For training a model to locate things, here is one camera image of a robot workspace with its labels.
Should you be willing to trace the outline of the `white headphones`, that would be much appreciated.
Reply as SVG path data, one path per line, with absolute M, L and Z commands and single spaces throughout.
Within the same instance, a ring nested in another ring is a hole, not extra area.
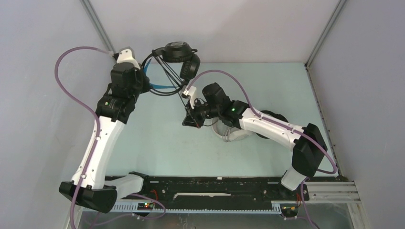
M 225 126 L 225 130 L 220 133 L 218 124 L 219 119 L 214 118 L 211 123 L 211 128 L 214 134 L 226 143 L 233 141 L 240 141 L 250 137 L 253 134 L 252 131 L 238 129 L 236 127 L 229 127 L 229 126 Z

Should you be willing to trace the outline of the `black blue headphones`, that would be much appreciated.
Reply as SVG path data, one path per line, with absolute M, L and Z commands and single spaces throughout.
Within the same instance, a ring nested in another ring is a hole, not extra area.
M 201 63 L 197 51 L 187 42 L 170 42 L 152 50 L 140 66 L 146 73 L 151 61 L 156 61 L 170 85 L 150 83 L 149 91 L 157 96 L 179 93 L 197 75 Z

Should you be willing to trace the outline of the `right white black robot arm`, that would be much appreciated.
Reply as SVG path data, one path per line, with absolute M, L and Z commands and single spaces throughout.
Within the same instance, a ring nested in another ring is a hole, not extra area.
M 207 119 L 217 119 L 228 127 L 246 130 L 271 139 L 292 152 L 292 162 L 278 185 L 278 194 L 291 199 L 306 178 L 312 177 L 327 154 L 327 145 L 319 128 L 284 122 L 252 108 L 248 103 L 231 100 L 217 84 L 203 88 L 205 102 L 198 101 L 196 88 L 185 86 L 182 97 L 188 99 L 183 126 L 201 128 Z

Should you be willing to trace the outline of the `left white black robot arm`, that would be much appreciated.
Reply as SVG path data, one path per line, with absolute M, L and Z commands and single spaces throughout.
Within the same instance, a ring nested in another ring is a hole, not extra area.
M 106 181 L 106 170 L 114 145 L 135 109 L 139 95 L 149 86 L 149 79 L 134 63 L 121 62 L 110 73 L 111 83 L 97 103 L 92 139 L 71 181 L 64 181 L 59 192 L 73 203 L 98 212 L 108 213 L 116 201 L 134 193 L 147 198 L 151 186 L 146 175 L 131 172 Z

